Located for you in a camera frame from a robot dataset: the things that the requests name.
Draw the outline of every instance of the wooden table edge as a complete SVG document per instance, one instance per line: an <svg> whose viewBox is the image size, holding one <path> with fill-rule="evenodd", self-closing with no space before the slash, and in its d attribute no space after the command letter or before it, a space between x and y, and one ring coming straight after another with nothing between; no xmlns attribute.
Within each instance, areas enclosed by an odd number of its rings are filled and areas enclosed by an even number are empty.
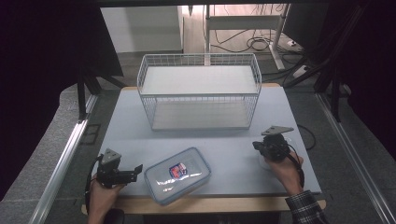
<svg viewBox="0 0 396 224"><path fill-rule="evenodd" d="M114 208L125 214L197 214L197 213L241 213L289 211L286 197L254 198L181 198L166 206L155 203L151 198L117 199ZM326 207L325 200L318 200L319 206ZM81 212L87 214L85 204Z"/></svg>

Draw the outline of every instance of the aluminum rail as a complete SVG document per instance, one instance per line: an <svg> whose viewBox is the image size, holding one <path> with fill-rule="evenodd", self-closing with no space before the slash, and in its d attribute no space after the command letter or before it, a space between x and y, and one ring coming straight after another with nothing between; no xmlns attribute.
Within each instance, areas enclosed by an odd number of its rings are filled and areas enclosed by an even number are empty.
<svg viewBox="0 0 396 224"><path fill-rule="evenodd" d="M96 100L97 96L94 95L91 95L91 97L88 99L87 118L85 118L81 123L76 124L73 132L71 133L70 138L67 141L66 147L64 148L64 152L62 153L61 158L59 159L58 164L56 165L55 170L53 171L52 176L49 179L49 183L44 189L43 195L41 196L40 201L38 201L38 204L35 207L35 211L30 218L30 224L45 222L50 208L55 201L58 190L64 181L64 176L66 175L69 164L73 159L76 148L78 147L78 142L87 126L88 119L92 112L93 106L96 103Z"/></svg>
<svg viewBox="0 0 396 224"><path fill-rule="evenodd" d="M376 212L379 214L383 223L396 223L395 216L392 211L390 211L389 205L385 197L382 195L379 187L376 185L370 174L368 173L366 167L361 160L356 148L350 141L346 131L343 128L343 125L332 116L332 112L330 111L330 104L324 96L324 93L317 94L318 100L323 111L326 114L327 119L329 120L332 128L334 129L335 134L343 146L343 149L349 159L352 167L354 168L356 174L358 175L359 180L361 181L364 189L367 192L370 200L372 201L373 206L375 207Z"/></svg>

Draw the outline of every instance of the sleeve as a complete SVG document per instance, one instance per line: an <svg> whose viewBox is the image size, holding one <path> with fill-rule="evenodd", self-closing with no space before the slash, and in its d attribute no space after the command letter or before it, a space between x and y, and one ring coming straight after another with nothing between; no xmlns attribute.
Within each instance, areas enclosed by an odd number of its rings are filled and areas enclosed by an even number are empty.
<svg viewBox="0 0 396 224"><path fill-rule="evenodd" d="M295 224L329 223L310 190L287 198L286 203Z"/></svg>

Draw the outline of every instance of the metal frame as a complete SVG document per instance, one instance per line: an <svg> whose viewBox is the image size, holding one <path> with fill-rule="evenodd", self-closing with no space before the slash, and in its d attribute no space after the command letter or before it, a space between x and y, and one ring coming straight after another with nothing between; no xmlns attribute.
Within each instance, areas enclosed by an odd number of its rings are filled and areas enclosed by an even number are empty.
<svg viewBox="0 0 396 224"><path fill-rule="evenodd" d="M38 201L38 204L35 207L35 211L30 218L30 224L45 222L50 208L55 201L58 190L64 181L64 176L66 175L69 164L73 159L73 155L78 147L78 142L85 131L89 116L92 112L93 106L96 103L96 100L97 96L95 95L91 95L91 97L88 99L86 105L87 117L84 120L78 122L73 132L71 133L70 138L67 141L66 147L64 148L64 152L62 153L62 156L59 159L58 164L56 165L55 170L53 171L52 176L49 179L49 183L44 189L40 201Z"/></svg>
<svg viewBox="0 0 396 224"><path fill-rule="evenodd" d="M205 53L210 53L210 32L211 30L242 30L242 29L274 29L276 34L274 41L268 43L269 50L274 58L277 70L285 70L285 65L279 57L277 44L285 25L286 16L290 4L286 4L279 16L210 16L210 5L206 5L205 16Z"/></svg>
<svg viewBox="0 0 396 224"><path fill-rule="evenodd" d="M376 212L379 214L383 223L396 223L395 216L392 211L390 211L389 204L385 197L382 195L381 190L378 185L374 182L373 178L367 171L367 168L364 166L361 157L359 156L356 148L353 143L350 141L346 131L343 128L343 125L338 122L334 116L332 115L332 111L330 110L330 103L328 102L325 93L317 94L320 105L329 120L332 128L340 140L341 145L343 146L343 150L346 153L349 162L352 164L361 184L367 192L370 200L375 207Z"/></svg>

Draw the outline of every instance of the wall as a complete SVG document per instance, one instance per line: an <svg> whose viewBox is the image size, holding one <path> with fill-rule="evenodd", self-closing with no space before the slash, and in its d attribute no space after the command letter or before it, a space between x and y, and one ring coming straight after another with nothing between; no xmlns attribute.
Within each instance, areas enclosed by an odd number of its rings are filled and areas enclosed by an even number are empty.
<svg viewBox="0 0 396 224"><path fill-rule="evenodd" d="M117 53L182 50L181 7L101 10Z"/></svg>

